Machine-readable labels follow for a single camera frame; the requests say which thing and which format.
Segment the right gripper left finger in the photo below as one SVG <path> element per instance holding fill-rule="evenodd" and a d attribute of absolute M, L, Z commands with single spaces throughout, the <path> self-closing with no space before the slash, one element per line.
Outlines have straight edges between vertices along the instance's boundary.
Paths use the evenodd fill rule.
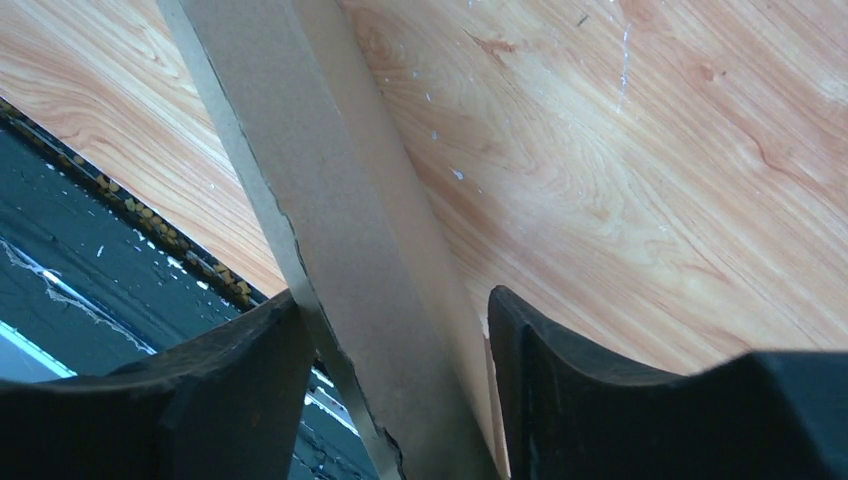
<path fill-rule="evenodd" d="M 315 349 L 289 292 L 106 375 L 1 384 L 5 479 L 284 479 Z"/>

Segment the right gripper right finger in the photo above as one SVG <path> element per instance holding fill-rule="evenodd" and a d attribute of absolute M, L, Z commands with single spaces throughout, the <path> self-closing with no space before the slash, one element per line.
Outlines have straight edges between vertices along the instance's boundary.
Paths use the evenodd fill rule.
<path fill-rule="evenodd" d="M 516 479 L 843 479 L 847 356 L 754 351 L 692 376 L 627 358 L 498 286 L 488 300 Z"/>

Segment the brown cardboard box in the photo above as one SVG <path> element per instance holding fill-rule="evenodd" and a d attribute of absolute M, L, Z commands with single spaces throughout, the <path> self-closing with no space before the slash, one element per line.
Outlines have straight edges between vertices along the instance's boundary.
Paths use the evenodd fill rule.
<path fill-rule="evenodd" d="M 506 475 L 483 324 L 335 1 L 163 1 L 383 479 Z"/>

